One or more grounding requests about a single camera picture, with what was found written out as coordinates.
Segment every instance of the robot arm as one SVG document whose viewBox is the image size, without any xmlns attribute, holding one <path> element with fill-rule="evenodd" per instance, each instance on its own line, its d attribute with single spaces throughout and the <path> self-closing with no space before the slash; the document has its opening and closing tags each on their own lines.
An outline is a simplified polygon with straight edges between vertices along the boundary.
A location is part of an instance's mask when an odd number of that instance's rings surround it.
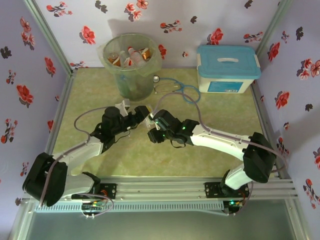
<svg viewBox="0 0 320 240">
<path fill-rule="evenodd" d="M 173 142 L 177 142 L 183 147 L 186 144 L 204 146 L 225 152 L 243 161 L 243 164 L 239 167 L 228 170 L 225 173 L 220 184 L 222 192 L 228 193 L 238 190 L 241 186 L 251 181 L 268 182 L 276 156 L 267 150 L 241 142 L 247 140 L 272 148 L 262 134 L 255 132 L 252 136 L 239 136 L 212 129 L 212 132 L 220 133 L 217 135 L 209 133 L 197 121 L 186 119 L 180 122 L 166 110 L 160 110 L 151 117 L 151 120 L 156 124 L 156 128 L 148 132 L 149 139 L 153 143 L 162 143 L 164 140 L 170 140 L 172 145 Z M 221 135 L 237 137 L 241 141 L 231 140 Z"/>
<path fill-rule="evenodd" d="M 107 107 L 102 121 L 90 134 L 90 138 L 69 150 L 53 156 L 45 152 L 39 154 L 23 183 L 23 190 L 40 200 L 49 169 L 59 160 L 52 169 L 43 201 L 48 207 L 65 196 L 78 193 L 98 194 L 99 178 L 89 172 L 71 176 L 71 171 L 90 158 L 107 151 L 116 142 L 116 135 L 135 129 L 149 114 L 146 106 L 136 107 L 135 113 L 128 113 L 127 108 L 128 100 Z"/>
<path fill-rule="evenodd" d="M 53 167 L 43 201 L 48 207 L 65 196 L 78 193 L 99 194 L 101 189 L 98 177 L 89 172 L 71 176 L 71 171 L 90 158 L 107 151 L 116 142 L 116 135 L 135 129 L 149 115 L 146 106 L 136 107 L 135 113 L 128 113 L 127 107 L 126 101 L 107 107 L 102 121 L 95 127 L 87 141 L 53 156 L 45 152 L 39 154 L 23 183 L 23 190 L 40 200 L 48 171 L 59 159 Z M 225 152 L 243 161 L 242 165 L 225 173 L 219 185 L 220 191 L 225 196 L 252 180 L 259 183 L 268 182 L 276 156 L 264 149 L 241 142 L 247 140 L 271 148 L 262 134 L 255 132 L 252 136 L 238 136 L 217 130 L 214 132 L 220 135 L 212 134 L 199 122 L 190 119 L 180 122 L 166 110 L 160 110 L 150 118 L 156 125 L 156 128 L 148 132 L 149 139 L 153 143 L 170 140 L 173 146 L 173 142 L 184 147 L 186 144 L 204 146 Z M 230 140 L 224 136 L 237 137 L 241 141 Z"/>
</svg>

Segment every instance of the green floor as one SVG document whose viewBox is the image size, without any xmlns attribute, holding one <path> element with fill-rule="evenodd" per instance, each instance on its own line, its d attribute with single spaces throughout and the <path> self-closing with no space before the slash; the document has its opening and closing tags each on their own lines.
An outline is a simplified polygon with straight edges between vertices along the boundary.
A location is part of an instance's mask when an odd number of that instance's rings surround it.
<svg viewBox="0 0 320 240">
<path fill-rule="evenodd" d="M 160 77 L 175 78 L 184 84 L 198 86 L 196 69 L 162 69 Z M 187 94 L 196 97 L 192 92 Z M 138 105 L 156 106 L 163 94 L 152 93 L 139 102 L 131 102 L 133 109 Z M 58 153 L 86 139 L 84 133 L 73 127 L 73 122 L 81 113 L 90 109 L 113 106 L 122 97 L 112 75 L 103 68 L 79 69 L 66 106 L 61 128 L 55 144 Z M 261 126 L 250 89 L 243 94 L 202 93 L 198 103 L 204 123 L 214 129 L 239 135 L 261 133 Z M 186 103 L 182 96 L 166 98 L 160 108 L 170 111 L 179 118 L 198 120 L 194 105 Z M 101 122 L 103 110 L 92 112 L 79 120 L 78 126 L 92 132 Z M 235 157 L 202 146 L 173 148 L 169 141 L 161 144 L 150 142 L 149 130 L 140 125 L 131 131 L 130 136 L 122 138 L 105 153 L 93 157 L 72 173 L 87 171 L 98 177 L 106 176 L 203 176 L 222 177 L 228 169 L 242 162 Z"/>
</svg>

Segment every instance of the wall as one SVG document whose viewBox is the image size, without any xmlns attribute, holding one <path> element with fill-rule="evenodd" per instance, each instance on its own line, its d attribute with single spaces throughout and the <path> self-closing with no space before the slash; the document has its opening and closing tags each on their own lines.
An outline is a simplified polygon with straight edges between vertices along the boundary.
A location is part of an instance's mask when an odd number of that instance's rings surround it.
<svg viewBox="0 0 320 240">
<path fill-rule="evenodd" d="M 72 67 L 102 67 L 96 48 L 123 34 L 149 35 L 163 66 L 195 67 L 201 44 L 258 47 L 280 0 L 36 0 Z"/>
<path fill-rule="evenodd" d="M 319 9 L 318 0 L 293 2 L 259 56 L 262 77 L 254 84 L 314 239 L 320 238 Z"/>
<path fill-rule="evenodd" d="M 1 4 L 0 33 L 0 240 L 6 240 L 67 74 L 23 1 Z"/>
</svg>

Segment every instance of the glass panel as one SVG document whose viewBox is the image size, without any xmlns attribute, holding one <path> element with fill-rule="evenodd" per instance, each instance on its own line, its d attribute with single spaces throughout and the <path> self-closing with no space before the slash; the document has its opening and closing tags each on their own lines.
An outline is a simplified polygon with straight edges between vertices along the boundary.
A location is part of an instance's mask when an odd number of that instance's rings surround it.
<svg viewBox="0 0 320 240">
<path fill-rule="evenodd" d="M 238 216 L 204 212 L 34 214 L 27 240 L 294 240 L 283 200 L 252 200 Z"/>
</svg>

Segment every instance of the gray cable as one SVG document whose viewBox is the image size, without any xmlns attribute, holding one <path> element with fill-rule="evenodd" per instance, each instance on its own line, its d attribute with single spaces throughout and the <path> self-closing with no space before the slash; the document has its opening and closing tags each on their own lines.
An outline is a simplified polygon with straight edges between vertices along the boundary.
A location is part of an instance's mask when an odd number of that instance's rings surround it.
<svg viewBox="0 0 320 240">
<path fill-rule="evenodd" d="M 91 138 L 91 137 L 90 137 L 90 133 L 87 132 L 87 131 L 85 131 L 85 130 L 79 129 L 79 128 L 77 127 L 77 121 L 78 121 L 81 117 L 83 117 L 84 115 L 86 115 L 86 114 L 88 114 L 88 113 L 91 113 L 91 112 L 96 111 L 96 110 L 106 109 L 107 107 L 108 107 L 108 106 L 103 106 L 103 107 L 98 107 L 98 108 L 95 108 L 95 109 L 91 109 L 91 110 L 89 110 L 89 111 L 86 111 L 86 112 L 82 113 L 81 115 L 79 115 L 79 116 L 74 120 L 74 122 L 73 122 L 74 128 L 75 128 L 76 130 L 82 132 L 82 133 L 87 134 L 87 140 L 86 140 L 84 143 L 82 143 L 82 144 L 80 144 L 80 145 L 78 145 L 78 146 L 75 146 L 75 147 L 73 147 L 73 148 L 70 148 L 68 151 L 66 151 L 66 152 L 64 152 L 62 155 L 58 156 L 58 157 L 56 158 L 56 160 L 52 163 L 52 165 L 51 165 L 50 168 L 49 168 L 48 174 L 47 174 L 47 176 L 46 176 L 46 179 L 45 179 L 45 182 L 44 182 L 44 186 L 43 186 L 43 190 L 42 190 L 42 193 L 41 193 L 41 197 L 40 197 L 40 200 L 39 200 L 39 207 L 40 207 L 40 208 L 41 208 L 42 205 L 44 204 L 44 199 L 45 199 L 45 196 L 46 196 L 46 193 L 47 193 L 47 189 L 48 189 L 48 185 L 49 185 L 49 180 L 50 180 L 50 177 L 51 177 L 52 171 L 54 170 L 55 165 L 56 165 L 64 156 L 67 156 L 69 153 L 73 152 L 74 150 L 77 150 L 77 149 L 85 146 L 85 145 L 90 141 L 90 138 Z"/>
<path fill-rule="evenodd" d="M 200 125 L 203 127 L 204 130 L 206 130 L 209 134 L 213 134 L 213 135 L 216 135 L 216 136 L 219 136 L 219 137 L 223 137 L 223 138 L 227 138 L 227 139 L 230 139 L 230 140 L 233 140 L 233 141 L 237 141 L 237 142 L 240 142 L 240 143 L 245 143 L 245 144 L 248 144 L 248 145 L 253 145 L 255 147 L 258 147 L 258 148 L 261 148 L 261 149 L 264 149 L 266 151 L 269 151 L 271 153 L 273 153 L 274 155 L 278 156 L 279 158 L 281 158 L 283 160 L 283 163 L 284 165 L 282 167 L 280 167 L 279 169 L 276 169 L 276 170 L 272 170 L 271 173 L 276 173 L 276 172 L 280 172 L 281 170 L 285 169 L 287 167 L 287 160 L 285 157 L 283 157 L 279 152 L 269 148 L 269 147 L 266 147 L 266 146 L 263 146 L 263 145 L 260 145 L 260 144 L 257 144 L 255 142 L 251 142 L 251 141 L 247 141 L 247 140 L 242 140 L 241 138 L 239 137 L 234 137 L 234 136 L 229 136 L 229 135 L 226 135 L 226 134 L 223 134 L 223 133 L 220 133 L 220 132 L 216 132 L 212 129 L 209 129 L 207 126 L 205 126 L 205 124 L 203 123 L 202 121 L 202 116 L 201 116 L 201 112 L 200 112 L 200 109 L 199 109 L 199 106 L 198 104 L 190 97 L 188 96 L 187 94 L 185 93 L 181 93 L 181 92 L 170 92 L 170 93 L 167 93 L 166 95 L 162 96 L 159 101 L 157 102 L 155 108 L 154 108 L 154 111 L 152 112 L 152 115 L 154 116 L 156 113 L 157 113 L 157 109 L 160 105 L 160 103 L 163 101 L 164 98 L 170 96 L 170 95 L 182 95 L 182 96 L 185 96 L 186 98 L 188 98 L 191 102 L 194 103 L 195 107 L 196 107 L 196 110 L 198 112 L 198 117 L 199 117 L 199 123 Z"/>
</svg>

